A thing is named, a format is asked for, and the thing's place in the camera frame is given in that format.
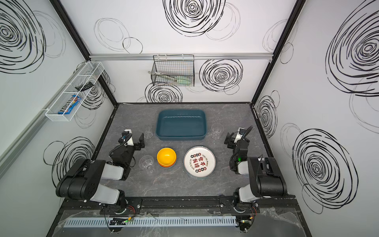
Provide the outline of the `plate with red characters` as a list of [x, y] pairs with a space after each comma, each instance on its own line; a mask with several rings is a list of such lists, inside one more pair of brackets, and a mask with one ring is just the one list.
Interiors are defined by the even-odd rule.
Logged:
[[210, 176], [216, 168], [216, 157], [206, 147], [196, 146], [189, 149], [184, 156], [186, 172], [197, 179]]

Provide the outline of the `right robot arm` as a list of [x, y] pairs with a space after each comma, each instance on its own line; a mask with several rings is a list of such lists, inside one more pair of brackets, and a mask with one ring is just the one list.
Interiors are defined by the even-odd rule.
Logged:
[[287, 185], [275, 158], [248, 156], [250, 141], [244, 137], [246, 130], [228, 133], [224, 144], [233, 151], [229, 161], [230, 170], [239, 175], [247, 175], [249, 184], [237, 188], [233, 194], [233, 206], [243, 213], [251, 203], [265, 198], [287, 196]]

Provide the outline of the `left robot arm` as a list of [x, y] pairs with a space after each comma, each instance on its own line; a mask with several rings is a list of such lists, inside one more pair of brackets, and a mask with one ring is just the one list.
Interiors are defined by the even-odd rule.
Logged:
[[128, 204], [122, 190], [109, 188], [100, 184], [101, 180], [125, 181], [135, 162], [134, 153], [145, 148], [145, 134], [141, 134], [138, 142], [133, 142], [132, 130], [122, 132], [119, 144], [109, 152], [111, 161], [80, 158], [67, 171], [56, 187], [56, 195], [62, 198], [81, 201], [93, 201], [113, 207], [115, 214], [124, 214], [130, 210], [136, 213]]

